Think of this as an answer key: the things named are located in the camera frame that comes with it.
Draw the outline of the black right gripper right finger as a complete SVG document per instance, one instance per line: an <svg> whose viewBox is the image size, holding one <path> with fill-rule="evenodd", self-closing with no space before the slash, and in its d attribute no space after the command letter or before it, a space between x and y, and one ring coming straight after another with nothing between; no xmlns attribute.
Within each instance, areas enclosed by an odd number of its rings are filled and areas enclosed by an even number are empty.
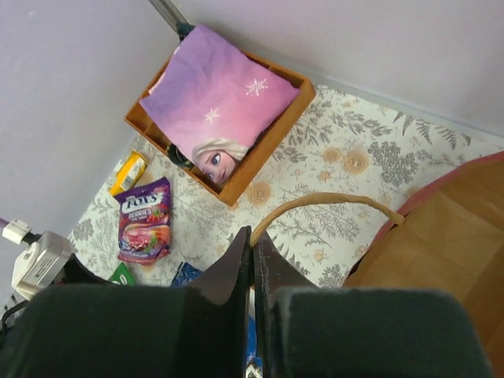
<svg viewBox="0 0 504 378"><path fill-rule="evenodd" d="M319 288L268 235L252 245L265 377L491 377L469 315L448 293Z"/></svg>

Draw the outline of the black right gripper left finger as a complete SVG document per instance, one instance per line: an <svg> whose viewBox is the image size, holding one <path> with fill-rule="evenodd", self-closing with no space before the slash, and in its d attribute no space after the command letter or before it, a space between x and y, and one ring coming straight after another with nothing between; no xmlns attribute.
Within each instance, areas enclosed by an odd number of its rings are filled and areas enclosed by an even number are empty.
<svg viewBox="0 0 504 378"><path fill-rule="evenodd" d="M66 284L38 293L1 350L4 377L242 377L250 234L182 287Z"/></svg>

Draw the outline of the green blue snack packet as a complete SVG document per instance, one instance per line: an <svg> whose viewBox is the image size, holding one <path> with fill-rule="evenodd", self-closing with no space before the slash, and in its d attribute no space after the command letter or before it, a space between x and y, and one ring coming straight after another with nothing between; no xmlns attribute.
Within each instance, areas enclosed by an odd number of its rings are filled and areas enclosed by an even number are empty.
<svg viewBox="0 0 504 378"><path fill-rule="evenodd" d="M122 286L135 286L136 281L134 276L129 271L128 267L124 262L121 262L113 271L112 275L109 277L108 281L112 284L118 284Z"/></svg>

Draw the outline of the purple Fox's berries candy bag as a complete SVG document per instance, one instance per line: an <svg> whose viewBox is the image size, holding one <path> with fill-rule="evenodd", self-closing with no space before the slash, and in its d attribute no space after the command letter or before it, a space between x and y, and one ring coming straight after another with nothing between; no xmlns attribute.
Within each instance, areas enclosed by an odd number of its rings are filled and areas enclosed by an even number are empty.
<svg viewBox="0 0 504 378"><path fill-rule="evenodd" d="M171 241L171 185L162 177L123 191L114 198L119 205L118 259L152 265L169 255Z"/></svg>

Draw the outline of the yellow snack packet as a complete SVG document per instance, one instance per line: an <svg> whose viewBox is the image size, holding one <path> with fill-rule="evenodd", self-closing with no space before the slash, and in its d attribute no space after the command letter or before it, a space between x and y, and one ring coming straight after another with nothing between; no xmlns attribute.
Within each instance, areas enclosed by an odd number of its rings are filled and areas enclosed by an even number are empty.
<svg viewBox="0 0 504 378"><path fill-rule="evenodd" d="M124 191L131 190L145 172L147 165L145 157L133 150L117 172L109 193L115 196Z"/></svg>

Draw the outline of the red brown paper bag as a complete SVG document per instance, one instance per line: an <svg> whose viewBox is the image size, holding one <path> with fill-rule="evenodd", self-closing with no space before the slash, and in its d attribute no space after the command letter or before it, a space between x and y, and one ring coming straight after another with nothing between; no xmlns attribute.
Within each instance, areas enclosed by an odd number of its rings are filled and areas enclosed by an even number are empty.
<svg viewBox="0 0 504 378"><path fill-rule="evenodd" d="M435 288L468 311L493 362L503 359L503 154L469 161L413 194L393 211L371 198L314 193L274 209L253 231L290 209L357 203L388 222L378 231L348 287Z"/></svg>

